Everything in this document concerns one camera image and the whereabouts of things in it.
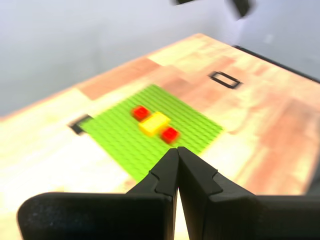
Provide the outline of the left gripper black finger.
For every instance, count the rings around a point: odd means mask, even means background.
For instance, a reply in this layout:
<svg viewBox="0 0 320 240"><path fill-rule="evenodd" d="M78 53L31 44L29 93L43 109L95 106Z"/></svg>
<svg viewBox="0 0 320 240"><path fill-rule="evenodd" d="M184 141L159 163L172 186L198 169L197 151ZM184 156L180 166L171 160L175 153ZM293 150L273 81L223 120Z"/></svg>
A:
<svg viewBox="0 0 320 240"><path fill-rule="evenodd" d="M47 192L17 212L25 240L171 240L179 154L169 149L126 193Z"/></svg>
<svg viewBox="0 0 320 240"><path fill-rule="evenodd" d="M256 195L220 174L185 147L179 192L191 240L317 240L320 198Z"/></svg>

